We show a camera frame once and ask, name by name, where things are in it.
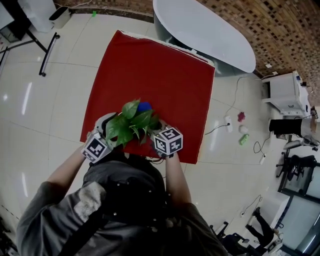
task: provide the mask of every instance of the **red cloth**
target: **red cloth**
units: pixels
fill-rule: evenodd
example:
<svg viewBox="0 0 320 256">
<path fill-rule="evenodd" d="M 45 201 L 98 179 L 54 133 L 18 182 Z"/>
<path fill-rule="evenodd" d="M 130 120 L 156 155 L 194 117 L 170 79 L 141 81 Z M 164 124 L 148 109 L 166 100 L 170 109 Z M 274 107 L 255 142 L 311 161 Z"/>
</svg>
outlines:
<svg viewBox="0 0 320 256">
<path fill-rule="evenodd" d="M 195 164 L 201 146 L 215 68 L 174 48 L 150 39 L 117 31 L 109 43 L 95 81 L 83 121 L 81 141 L 98 118 L 121 112 L 135 99 L 149 102 L 155 113 L 183 134 L 181 162 Z M 158 155 L 152 141 L 139 146 L 130 141 L 124 151 L 149 157 Z"/>
</svg>

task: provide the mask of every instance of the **blue object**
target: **blue object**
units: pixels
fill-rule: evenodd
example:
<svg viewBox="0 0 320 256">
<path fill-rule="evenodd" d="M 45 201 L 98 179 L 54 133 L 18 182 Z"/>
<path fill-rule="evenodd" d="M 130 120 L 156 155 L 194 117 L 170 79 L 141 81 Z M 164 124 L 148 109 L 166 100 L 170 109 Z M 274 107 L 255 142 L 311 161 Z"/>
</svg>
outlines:
<svg viewBox="0 0 320 256">
<path fill-rule="evenodd" d="M 143 112 L 147 110 L 152 110 L 152 107 L 149 102 L 140 102 L 137 108 L 138 112 Z"/>
</svg>

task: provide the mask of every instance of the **brick wall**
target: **brick wall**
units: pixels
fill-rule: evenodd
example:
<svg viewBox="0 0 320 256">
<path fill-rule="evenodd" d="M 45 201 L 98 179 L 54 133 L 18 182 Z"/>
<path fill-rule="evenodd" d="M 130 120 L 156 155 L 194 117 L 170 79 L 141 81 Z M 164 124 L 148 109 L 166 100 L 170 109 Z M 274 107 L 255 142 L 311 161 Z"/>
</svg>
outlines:
<svg viewBox="0 0 320 256">
<path fill-rule="evenodd" d="M 256 71 L 298 70 L 320 106 L 320 7 L 313 0 L 197 0 L 239 30 L 251 44 Z M 61 5 L 85 0 L 57 0 Z M 90 5 L 153 14 L 152 0 L 93 0 Z"/>
</svg>

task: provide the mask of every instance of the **trash bin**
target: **trash bin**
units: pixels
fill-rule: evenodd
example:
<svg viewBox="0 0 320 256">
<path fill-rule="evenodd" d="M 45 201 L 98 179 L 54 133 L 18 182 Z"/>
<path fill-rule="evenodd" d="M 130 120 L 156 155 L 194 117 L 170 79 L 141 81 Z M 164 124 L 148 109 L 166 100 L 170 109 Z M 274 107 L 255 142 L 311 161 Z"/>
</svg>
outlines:
<svg viewBox="0 0 320 256">
<path fill-rule="evenodd" d="M 62 6 L 51 15 L 49 21 L 54 24 L 56 29 L 61 29 L 70 20 L 69 8 Z"/>
</svg>

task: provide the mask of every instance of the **pink object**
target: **pink object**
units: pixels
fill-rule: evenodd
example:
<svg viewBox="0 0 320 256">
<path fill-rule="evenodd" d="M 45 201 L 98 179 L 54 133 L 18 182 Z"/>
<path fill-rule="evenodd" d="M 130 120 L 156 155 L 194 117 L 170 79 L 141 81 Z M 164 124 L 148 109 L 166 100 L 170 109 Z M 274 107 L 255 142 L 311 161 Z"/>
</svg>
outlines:
<svg viewBox="0 0 320 256">
<path fill-rule="evenodd" d="M 239 114 L 238 114 L 238 122 L 242 122 L 243 120 L 245 120 L 246 119 L 246 115 L 245 115 L 245 112 L 240 112 Z"/>
</svg>

